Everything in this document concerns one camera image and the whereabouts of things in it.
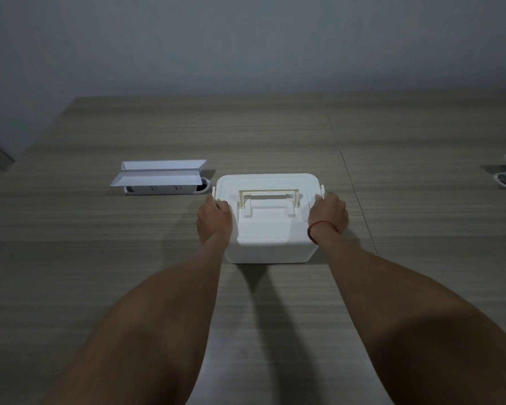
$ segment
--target white plastic box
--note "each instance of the white plastic box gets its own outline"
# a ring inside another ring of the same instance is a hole
[[[225,257],[235,264],[304,263],[315,250],[308,217],[324,186],[309,173],[227,175],[212,190],[232,210]]]

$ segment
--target red string bracelet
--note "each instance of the red string bracelet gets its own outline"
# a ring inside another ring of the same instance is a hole
[[[311,227],[313,227],[314,225],[316,225],[316,224],[318,224],[318,223],[328,223],[328,224],[331,224],[331,225],[332,225],[332,227],[333,227],[333,229],[339,233],[339,231],[337,230],[336,225],[335,225],[335,224],[333,224],[332,222],[327,221],[327,220],[319,220],[319,221],[316,221],[315,223],[313,223],[312,225],[310,225],[310,226],[308,227],[308,237],[309,237],[309,239],[310,239],[313,243],[315,243],[316,245],[318,245],[318,243],[315,241],[315,239],[314,239],[314,238],[312,238],[312,237],[311,237]]]

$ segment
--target wooden table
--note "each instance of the wooden table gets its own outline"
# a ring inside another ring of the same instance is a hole
[[[308,172],[345,234],[452,288],[506,329],[506,94],[79,98],[0,176],[0,404],[36,403],[118,298],[197,246],[203,197],[127,197],[123,160]],[[322,253],[224,262],[188,403],[390,403]]]

